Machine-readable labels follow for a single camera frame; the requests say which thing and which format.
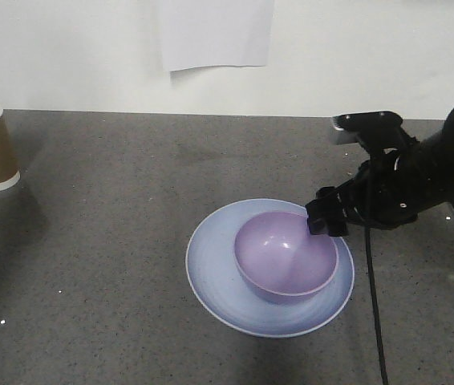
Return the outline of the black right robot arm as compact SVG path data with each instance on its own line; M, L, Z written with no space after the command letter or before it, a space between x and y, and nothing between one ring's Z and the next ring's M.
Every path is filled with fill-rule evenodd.
M425 140L409 136L392 111L347 113L332 119L340 144L369 155L338 187L323 187L306 205L311 234L348 234L349 224L395 229L419 213L454 199L454 108Z

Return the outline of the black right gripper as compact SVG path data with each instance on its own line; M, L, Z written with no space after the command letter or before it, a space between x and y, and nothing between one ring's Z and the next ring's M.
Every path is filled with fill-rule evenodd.
M344 237L347 222L376 229L394 229L415 221L418 214L452 199L452 141L437 132L419 142L360 142L370 159L352 179L320 188L306 204L311 235Z

